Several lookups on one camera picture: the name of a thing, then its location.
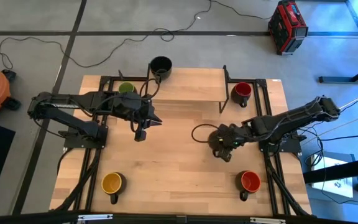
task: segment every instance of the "red generator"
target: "red generator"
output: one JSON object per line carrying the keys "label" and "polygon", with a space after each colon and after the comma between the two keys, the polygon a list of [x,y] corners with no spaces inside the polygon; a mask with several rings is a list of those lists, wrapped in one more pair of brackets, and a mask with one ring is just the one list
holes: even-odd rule
{"label": "red generator", "polygon": [[292,0],[279,1],[268,22],[268,31],[273,37],[277,54],[292,54],[308,35],[308,27]]}

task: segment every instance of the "mug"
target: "mug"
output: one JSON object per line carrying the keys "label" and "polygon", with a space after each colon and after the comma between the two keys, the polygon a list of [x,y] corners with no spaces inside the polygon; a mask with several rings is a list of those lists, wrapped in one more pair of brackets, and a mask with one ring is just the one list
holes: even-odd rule
{"label": "mug", "polygon": [[117,204],[118,195],[121,194],[126,187],[126,179],[124,175],[118,172],[112,172],[105,175],[102,180],[103,191],[110,195],[110,203],[112,205]]}
{"label": "mug", "polygon": [[239,104],[242,108],[247,107],[247,102],[251,97],[252,88],[248,83],[237,83],[231,90],[231,100]]}
{"label": "mug", "polygon": [[240,199],[245,202],[248,195],[255,193],[260,188],[260,178],[252,171],[241,171],[236,175],[236,187],[240,191]]}
{"label": "mug", "polygon": [[164,56],[155,57],[150,62],[150,70],[157,81],[161,83],[162,80],[166,80],[171,75],[172,62]]}
{"label": "mug", "polygon": [[132,84],[130,82],[123,82],[123,83],[121,83],[121,85],[119,85],[118,92],[119,93],[127,93],[127,92],[137,93],[137,90],[136,90],[136,87],[134,86],[134,84]]}

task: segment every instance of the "concrete floor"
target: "concrete floor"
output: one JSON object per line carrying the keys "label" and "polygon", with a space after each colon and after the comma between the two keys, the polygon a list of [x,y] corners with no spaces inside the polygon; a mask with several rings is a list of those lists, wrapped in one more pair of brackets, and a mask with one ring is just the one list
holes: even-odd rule
{"label": "concrete floor", "polygon": [[[0,0],[0,30],[71,30],[81,0]],[[277,5],[276,0],[240,1],[221,0],[241,13],[269,17]],[[358,6],[358,0],[351,3]],[[357,32],[357,27],[343,2],[299,2],[298,7],[311,32]],[[194,13],[208,8],[207,1],[175,0],[92,0],[88,1],[80,24],[80,31],[153,30],[164,27],[175,30],[187,27]],[[266,31],[267,20],[240,17],[232,10],[213,4],[209,13],[200,18],[190,30],[195,31]],[[78,63],[89,65],[105,58],[113,47],[128,36],[76,37],[71,57]],[[40,37],[56,40],[66,46],[68,36]],[[130,36],[141,39],[142,36]],[[51,91],[60,69],[62,54],[56,45],[34,40],[9,41],[2,51],[14,63],[18,80],[12,84],[12,94],[23,102],[19,111],[2,111],[0,125],[17,132],[0,178],[0,215],[9,214],[14,205],[19,183],[30,157],[36,125],[25,111],[30,98],[41,91]],[[171,42],[151,36],[144,42],[128,42],[106,63],[95,68],[80,68],[69,61],[60,93],[78,93],[83,75],[146,75],[147,63],[157,55],[170,57],[176,67],[221,68],[226,64],[234,78],[282,79],[290,109],[326,95],[341,106],[357,98],[358,85],[319,84],[322,75],[353,76],[358,73],[358,37],[308,37],[294,55],[275,54],[270,37],[176,36]],[[358,117],[358,104],[345,112],[334,123],[316,127],[319,133]],[[63,129],[51,122],[51,131]],[[325,138],[358,134],[358,122]],[[62,154],[63,141],[48,134],[45,138],[35,175],[30,186],[24,213],[48,210],[55,184],[56,165]],[[358,139],[326,142],[327,151],[353,153],[358,159]],[[317,149],[315,143],[304,146]],[[311,201],[312,210],[319,217],[358,221],[351,214],[353,207],[340,207],[336,213],[322,209],[325,202]]]}

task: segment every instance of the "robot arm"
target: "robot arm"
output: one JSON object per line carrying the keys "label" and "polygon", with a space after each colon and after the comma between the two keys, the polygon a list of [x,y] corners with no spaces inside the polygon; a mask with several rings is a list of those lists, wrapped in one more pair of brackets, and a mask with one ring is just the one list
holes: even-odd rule
{"label": "robot arm", "polygon": [[208,144],[215,157],[230,161],[231,151],[247,142],[267,141],[278,143],[281,138],[298,128],[313,121],[334,121],[341,110],[336,107],[332,99],[317,97],[304,106],[275,116],[258,116],[241,123],[226,126],[221,124],[219,129],[208,137]]}
{"label": "robot arm", "polygon": [[[129,120],[131,121],[131,129],[135,132],[135,141],[145,140],[146,132],[144,129],[161,125],[162,122],[154,114],[150,95],[141,97],[132,92],[92,91],[84,95],[43,92],[34,97],[27,111],[30,118],[53,119],[69,126],[71,128],[69,131],[59,131],[59,134],[66,139],[71,139],[72,142],[80,142],[80,145],[76,147],[104,146],[107,127],[100,126],[96,121],[78,119],[60,110],[60,108],[81,109],[88,116],[111,115]],[[133,127],[134,123],[138,124],[137,129]]]}

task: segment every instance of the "wooden platform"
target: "wooden platform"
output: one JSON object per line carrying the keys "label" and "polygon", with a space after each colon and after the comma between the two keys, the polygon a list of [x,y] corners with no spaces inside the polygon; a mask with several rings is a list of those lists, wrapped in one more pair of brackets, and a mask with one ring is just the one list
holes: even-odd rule
{"label": "wooden platform", "polygon": [[[96,75],[84,76],[80,94],[97,91],[99,79],[100,76]],[[267,80],[267,85],[273,114],[286,111],[281,81]],[[160,91],[156,98],[166,99],[164,94],[169,93]],[[263,155],[258,150],[258,143],[248,143],[234,150],[231,162],[227,163],[213,157],[207,144],[194,142],[191,138],[191,130],[197,124],[240,124],[257,116],[253,95],[246,109],[229,100],[222,114],[219,114],[216,104],[202,101],[154,101],[154,106],[163,125],[147,129],[147,139],[143,142],[134,141],[129,122],[109,117],[108,142],[99,164],[91,207],[93,212],[272,215]],[[88,119],[79,110],[75,115]],[[213,130],[199,128],[195,137],[206,139]],[[83,149],[74,149],[62,161],[50,208],[59,206],[78,182],[83,154]],[[288,189],[301,206],[311,212],[298,159],[292,154],[280,155]],[[242,170],[252,170],[262,179],[260,190],[250,195],[246,202],[239,200],[234,186],[234,177]],[[124,174],[128,185],[119,202],[111,205],[108,195],[101,189],[101,179],[114,171]],[[86,193],[87,186],[81,208],[85,206]],[[276,193],[282,213],[278,188]]]}

